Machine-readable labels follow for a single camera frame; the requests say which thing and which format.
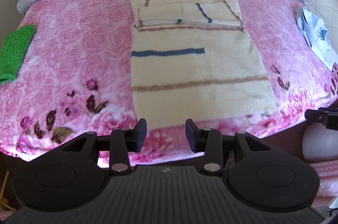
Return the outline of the cream striped knit sweater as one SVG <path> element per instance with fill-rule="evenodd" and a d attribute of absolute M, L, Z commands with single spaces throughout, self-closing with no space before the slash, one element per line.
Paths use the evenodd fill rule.
<path fill-rule="evenodd" d="M 131 0 L 131 9 L 134 108 L 151 129 L 275 110 L 238 0 Z"/>

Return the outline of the pink floral blanket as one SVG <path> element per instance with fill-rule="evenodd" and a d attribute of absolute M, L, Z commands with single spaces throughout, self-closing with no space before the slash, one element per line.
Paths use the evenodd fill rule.
<path fill-rule="evenodd" d="M 203 122 L 224 134 L 268 137 L 337 99 L 337 70 L 309 49 L 295 22 L 298 0 L 238 0 L 277 100 L 272 115 Z M 21 25 L 36 33 L 15 81 L 1 85 L 1 151 L 31 160 L 85 131 L 108 135 L 136 123 L 129 0 L 40 0 Z"/>

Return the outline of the light blue shirt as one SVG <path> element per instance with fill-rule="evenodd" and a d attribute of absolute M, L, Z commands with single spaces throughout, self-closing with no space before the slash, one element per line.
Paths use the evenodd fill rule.
<path fill-rule="evenodd" d="M 296 11 L 296 23 L 311 51 L 332 71 L 337 64 L 337 53 L 328 38 L 323 19 L 303 6 Z"/>

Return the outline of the green knit garment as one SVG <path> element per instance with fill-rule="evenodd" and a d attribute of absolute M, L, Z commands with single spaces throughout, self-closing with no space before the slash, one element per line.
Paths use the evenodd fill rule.
<path fill-rule="evenodd" d="M 5 37 L 1 46 L 1 84 L 16 80 L 35 33 L 34 25 L 25 25 Z"/>

